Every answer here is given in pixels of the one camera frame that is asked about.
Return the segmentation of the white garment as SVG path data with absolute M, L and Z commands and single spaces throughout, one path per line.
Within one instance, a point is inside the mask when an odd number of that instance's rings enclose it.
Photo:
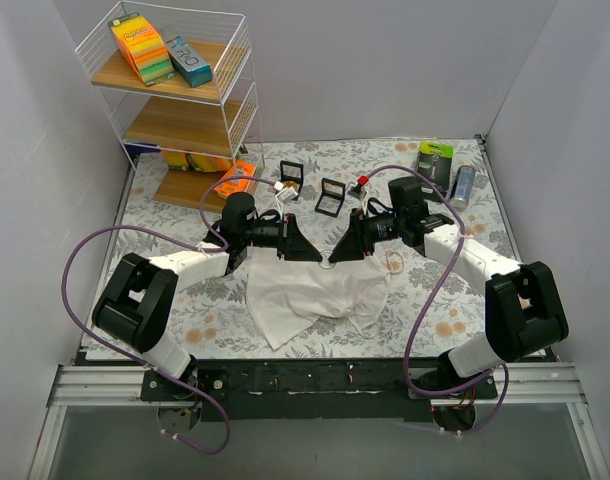
M 361 337 L 372 338 L 392 277 L 402 271 L 400 260 L 389 265 L 374 256 L 326 270 L 318 262 L 284 261 L 269 249 L 256 249 L 246 303 L 274 351 L 323 318 L 345 319 Z

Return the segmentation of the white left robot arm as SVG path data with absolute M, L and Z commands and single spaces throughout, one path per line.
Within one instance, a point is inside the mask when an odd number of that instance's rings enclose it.
M 230 195 L 215 233 L 195 250 L 145 258 L 125 255 L 97 302 L 93 325 L 127 344 L 158 370 L 163 387 L 178 400 L 190 398 L 198 386 L 189 369 L 192 357 L 167 331 L 175 294 L 204 280 L 232 273 L 250 246 L 269 248 L 286 261 L 320 262 L 322 255 L 298 228 L 293 214 L 274 210 L 257 214 L 248 193 Z

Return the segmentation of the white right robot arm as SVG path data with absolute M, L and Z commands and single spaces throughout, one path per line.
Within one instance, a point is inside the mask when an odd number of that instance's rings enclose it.
M 485 303 L 481 334 L 441 354 L 433 374 L 409 387 L 424 396 L 460 397 L 492 369 L 520 360 L 566 339 L 569 326 L 551 269 L 542 262 L 524 264 L 499 255 L 468 238 L 443 214 L 432 214 L 416 176 L 388 184 L 391 206 L 369 215 L 355 208 L 332 250 L 332 264 L 362 260 L 376 243 L 400 239 L 423 257 L 441 263 L 480 293 Z

